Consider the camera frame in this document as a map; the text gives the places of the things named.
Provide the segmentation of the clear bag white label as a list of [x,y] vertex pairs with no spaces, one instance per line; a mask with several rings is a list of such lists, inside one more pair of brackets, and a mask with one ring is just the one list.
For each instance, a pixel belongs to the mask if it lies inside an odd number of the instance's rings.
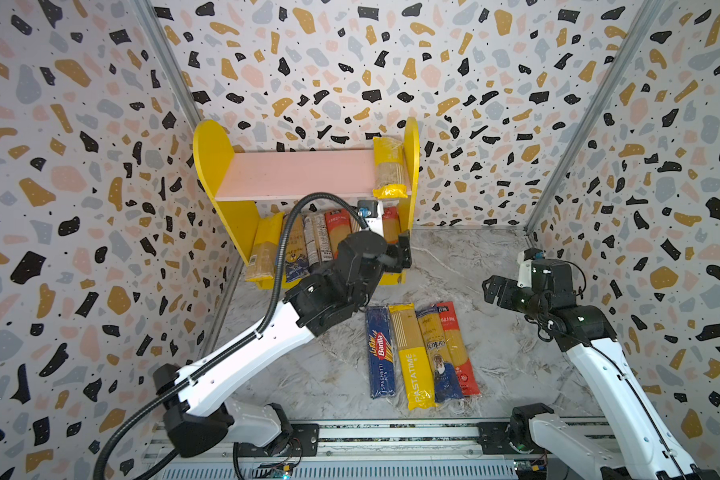
[[310,272],[334,260],[323,213],[313,213],[304,217],[304,236]]

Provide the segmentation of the clear spaghetti bag Chinese text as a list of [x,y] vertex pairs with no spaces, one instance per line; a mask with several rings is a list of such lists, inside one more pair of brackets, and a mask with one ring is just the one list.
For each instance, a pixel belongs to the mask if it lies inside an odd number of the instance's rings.
[[284,277],[286,283],[292,283],[305,277],[309,271],[302,215],[296,215],[286,244]]

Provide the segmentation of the blue Barilla spaghetti bag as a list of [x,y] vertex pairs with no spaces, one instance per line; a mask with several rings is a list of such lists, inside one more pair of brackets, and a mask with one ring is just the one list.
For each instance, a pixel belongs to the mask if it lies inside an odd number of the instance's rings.
[[390,330],[390,314],[385,306],[365,311],[368,344],[370,396],[372,399],[396,394],[395,364]]

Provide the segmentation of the red spaghetti bag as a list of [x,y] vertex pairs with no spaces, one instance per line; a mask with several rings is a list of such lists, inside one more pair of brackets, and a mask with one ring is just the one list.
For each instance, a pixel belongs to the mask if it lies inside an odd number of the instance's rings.
[[397,244],[401,234],[398,209],[396,206],[384,208],[382,216],[383,234],[389,244]]
[[452,364],[465,397],[477,396],[480,388],[475,378],[468,351],[464,344],[454,304],[451,301],[435,305],[445,334],[446,345]]
[[333,257],[338,256],[339,244],[351,233],[351,217],[346,209],[336,209],[324,214],[324,220]]

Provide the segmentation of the yellow Pastatime bag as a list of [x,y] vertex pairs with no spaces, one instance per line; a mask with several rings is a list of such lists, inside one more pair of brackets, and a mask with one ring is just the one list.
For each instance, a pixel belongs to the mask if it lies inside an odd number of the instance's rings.
[[375,188],[377,199],[402,199],[408,197],[406,165],[403,143],[393,138],[373,139]]
[[413,304],[388,307],[409,410],[436,406],[434,377]]

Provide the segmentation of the blue-top spaghetti bag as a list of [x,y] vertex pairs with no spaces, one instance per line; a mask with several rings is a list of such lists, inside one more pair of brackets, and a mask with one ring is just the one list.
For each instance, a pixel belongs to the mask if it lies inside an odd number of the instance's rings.
[[435,402],[441,404],[451,399],[463,399],[438,307],[430,305],[418,310],[416,316],[433,373]]

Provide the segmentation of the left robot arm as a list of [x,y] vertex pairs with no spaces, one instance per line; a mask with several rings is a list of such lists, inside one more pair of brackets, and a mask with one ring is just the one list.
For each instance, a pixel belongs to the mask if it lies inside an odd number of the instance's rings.
[[263,332],[251,326],[223,348],[188,366],[167,365],[154,381],[165,395],[167,436],[183,458],[198,456],[224,440],[249,444],[274,456],[290,443],[293,428],[276,404],[251,405],[232,394],[265,367],[366,307],[383,275],[412,264],[410,235],[394,244],[372,230],[350,234],[336,259],[276,299]]

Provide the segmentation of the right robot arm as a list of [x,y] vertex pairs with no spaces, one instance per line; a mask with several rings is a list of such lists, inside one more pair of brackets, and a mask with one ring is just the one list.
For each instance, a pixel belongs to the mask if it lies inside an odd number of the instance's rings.
[[550,453],[583,479],[716,479],[681,446],[633,374],[616,331],[573,281],[573,263],[546,259],[538,249],[519,256],[512,280],[493,275],[484,299],[536,326],[576,367],[594,395],[619,446],[612,452],[569,426],[542,403],[513,409],[507,427],[519,453]]

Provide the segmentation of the metal base rail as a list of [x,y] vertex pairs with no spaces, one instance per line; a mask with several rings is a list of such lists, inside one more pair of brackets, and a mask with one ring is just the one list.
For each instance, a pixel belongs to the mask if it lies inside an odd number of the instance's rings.
[[571,454],[520,447],[508,420],[302,420],[284,452],[224,440],[160,479],[576,479]]

